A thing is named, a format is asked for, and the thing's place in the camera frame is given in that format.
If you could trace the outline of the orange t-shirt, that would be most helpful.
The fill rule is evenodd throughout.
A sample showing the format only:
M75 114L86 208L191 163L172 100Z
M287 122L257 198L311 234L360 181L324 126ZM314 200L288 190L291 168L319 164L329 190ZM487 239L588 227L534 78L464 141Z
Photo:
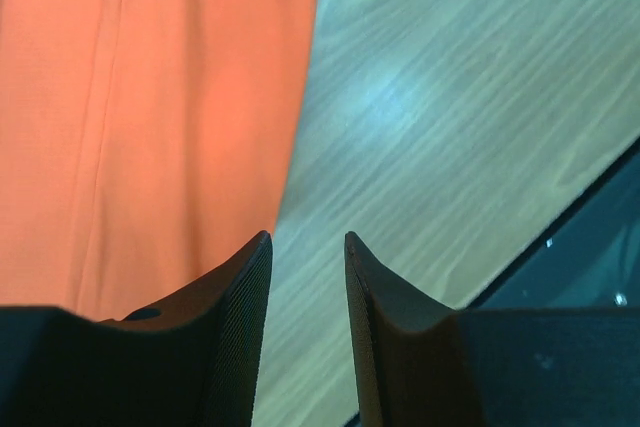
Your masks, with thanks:
M275 228L317 0L1 0L1 301L121 318Z

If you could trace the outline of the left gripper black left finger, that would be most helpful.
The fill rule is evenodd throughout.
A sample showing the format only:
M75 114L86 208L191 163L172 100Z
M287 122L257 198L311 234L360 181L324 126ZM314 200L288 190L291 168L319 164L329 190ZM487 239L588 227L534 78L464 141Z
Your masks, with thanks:
M273 249L260 232L222 265L121 320L1 311L5 426L248 426Z

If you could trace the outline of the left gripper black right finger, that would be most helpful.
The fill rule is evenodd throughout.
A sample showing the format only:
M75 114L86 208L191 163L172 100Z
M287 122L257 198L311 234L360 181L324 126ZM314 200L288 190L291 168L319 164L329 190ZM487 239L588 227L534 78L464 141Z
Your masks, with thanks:
M344 240L365 426L635 426L635 308L462 309Z

